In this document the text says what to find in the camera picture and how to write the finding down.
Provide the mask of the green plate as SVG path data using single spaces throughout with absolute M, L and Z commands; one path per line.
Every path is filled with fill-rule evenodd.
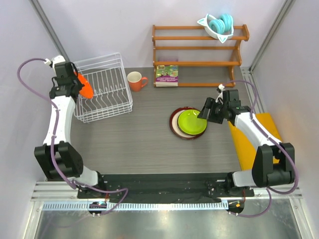
M 188 135 L 198 135 L 207 128 L 207 120 L 198 118 L 200 111 L 189 109 L 183 111 L 177 119 L 179 129 Z

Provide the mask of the orange plate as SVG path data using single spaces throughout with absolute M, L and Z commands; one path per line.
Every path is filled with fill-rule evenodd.
M 83 85 L 82 89 L 79 91 L 79 94 L 86 99 L 92 99 L 94 97 L 94 90 L 89 81 L 80 73 L 75 73 L 75 75 Z

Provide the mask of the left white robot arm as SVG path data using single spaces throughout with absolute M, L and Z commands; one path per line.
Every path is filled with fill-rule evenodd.
M 42 146 L 34 155 L 49 181 L 65 181 L 73 189 L 88 190 L 96 199 L 106 193 L 102 175 L 84 166 L 83 159 L 71 145 L 72 116 L 79 96 L 91 99 L 93 88 L 75 64 L 57 57 L 52 61 L 56 74 L 49 92 L 52 105 L 50 123 Z

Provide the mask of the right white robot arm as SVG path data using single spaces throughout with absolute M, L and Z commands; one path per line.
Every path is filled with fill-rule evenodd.
M 198 118 L 218 124 L 227 120 L 246 136 L 256 151 L 252 169 L 229 173 L 225 184 L 229 196 L 238 196 L 243 187 L 297 186 L 294 147 L 268 132 L 252 109 L 241 104 L 237 90 L 220 90 L 217 99 L 206 98 Z

